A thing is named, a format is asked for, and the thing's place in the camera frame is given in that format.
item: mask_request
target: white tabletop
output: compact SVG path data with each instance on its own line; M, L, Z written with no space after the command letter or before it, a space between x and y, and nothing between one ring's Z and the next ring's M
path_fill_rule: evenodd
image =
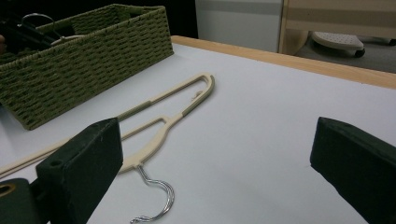
M214 92L173 127L145 163L168 182L176 200L158 223L366 223L310 167L318 117L339 119L396 146L396 91L174 44L175 55L128 78L57 119L25 131L0 108L0 166L114 117L200 72ZM199 83L120 124L121 131L172 115L201 90ZM123 143L141 148L161 125ZM35 179L34 166L13 177ZM129 223L157 215L161 189L137 171L118 175L90 223Z

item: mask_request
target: floor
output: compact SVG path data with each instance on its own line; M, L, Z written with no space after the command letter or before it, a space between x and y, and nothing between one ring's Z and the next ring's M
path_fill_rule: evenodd
M330 49L315 44L310 37L295 56L390 72L396 75L396 46L389 45L390 39L369 36L358 36L358 38L365 48L365 54L361 58L354 56L354 50Z

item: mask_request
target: white cabinet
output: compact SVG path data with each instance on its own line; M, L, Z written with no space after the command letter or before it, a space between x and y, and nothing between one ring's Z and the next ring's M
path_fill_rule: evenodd
M195 0L200 39L277 52L282 0Z

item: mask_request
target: wooden table edge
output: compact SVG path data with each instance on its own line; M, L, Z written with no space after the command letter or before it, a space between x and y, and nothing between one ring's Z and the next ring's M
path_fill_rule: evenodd
M290 68L296 68L329 77L338 77L359 83L396 90L396 74L392 73L347 66L337 63L326 63L286 54L273 53L259 49L248 49L179 35L173 35L171 36L171 39L173 43L179 45L211 50L265 63L273 63Z

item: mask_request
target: wicker basket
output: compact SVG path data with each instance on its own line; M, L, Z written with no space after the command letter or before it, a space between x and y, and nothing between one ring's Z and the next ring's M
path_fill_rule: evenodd
M174 53L164 7L115 4L39 29L84 36L0 57L0 103L28 130Z

